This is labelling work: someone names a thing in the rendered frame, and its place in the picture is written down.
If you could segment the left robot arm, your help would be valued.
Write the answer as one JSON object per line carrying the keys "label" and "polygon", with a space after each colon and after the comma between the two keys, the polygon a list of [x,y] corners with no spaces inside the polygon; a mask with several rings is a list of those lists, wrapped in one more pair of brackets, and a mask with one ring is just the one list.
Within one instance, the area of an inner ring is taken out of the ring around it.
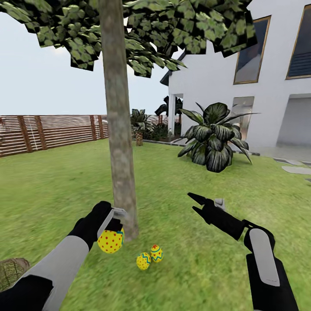
{"label": "left robot arm", "polygon": [[104,230],[121,231],[123,224],[114,216],[126,215],[109,203],[96,204],[55,249],[0,292],[0,311],[58,311],[93,242]]}

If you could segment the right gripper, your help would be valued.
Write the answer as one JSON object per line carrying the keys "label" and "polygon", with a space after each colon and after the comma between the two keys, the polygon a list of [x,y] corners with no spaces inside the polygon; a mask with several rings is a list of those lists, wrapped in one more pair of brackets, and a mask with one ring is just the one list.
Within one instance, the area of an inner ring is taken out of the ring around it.
{"label": "right gripper", "polygon": [[230,219],[231,215],[228,214],[226,211],[216,207],[214,205],[214,200],[206,199],[203,196],[188,193],[189,197],[193,200],[197,201],[200,205],[203,205],[202,209],[199,209],[195,206],[192,207],[202,218],[204,218],[207,224],[213,224],[220,230],[224,231],[227,225],[228,220]]}

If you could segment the easter egg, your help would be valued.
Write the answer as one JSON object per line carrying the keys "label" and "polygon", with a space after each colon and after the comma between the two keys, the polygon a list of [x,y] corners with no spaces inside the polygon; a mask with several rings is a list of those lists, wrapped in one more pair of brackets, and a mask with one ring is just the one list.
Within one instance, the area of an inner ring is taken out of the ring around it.
{"label": "easter egg", "polygon": [[111,230],[104,230],[98,239],[98,245],[102,251],[111,254],[117,252],[124,241],[124,230],[114,232]]}
{"label": "easter egg", "polygon": [[141,270],[146,270],[151,263],[151,256],[149,253],[142,253],[138,256],[136,263]]}
{"label": "easter egg", "polygon": [[151,259],[155,262],[160,262],[163,258],[163,252],[158,245],[154,245],[151,249]]}

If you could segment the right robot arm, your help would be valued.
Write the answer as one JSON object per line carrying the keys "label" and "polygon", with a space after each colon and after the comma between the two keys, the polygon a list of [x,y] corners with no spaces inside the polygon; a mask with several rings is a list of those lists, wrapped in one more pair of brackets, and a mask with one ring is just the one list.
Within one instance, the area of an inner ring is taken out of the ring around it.
{"label": "right robot arm", "polygon": [[248,220],[238,220],[225,211],[224,198],[214,200],[188,193],[189,197],[203,205],[192,207],[207,224],[213,224],[235,240],[248,231],[244,245],[252,251],[246,256],[254,311],[299,311],[283,263],[275,258],[275,239],[266,228]]}

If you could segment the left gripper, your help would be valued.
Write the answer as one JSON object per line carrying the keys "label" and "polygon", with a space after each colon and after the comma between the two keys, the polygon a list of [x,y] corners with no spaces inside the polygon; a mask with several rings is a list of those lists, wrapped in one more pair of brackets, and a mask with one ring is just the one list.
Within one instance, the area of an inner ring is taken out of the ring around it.
{"label": "left gripper", "polygon": [[105,230],[111,230],[114,232],[121,231],[123,227],[123,224],[121,224],[120,219],[112,218],[112,220],[109,222]]}

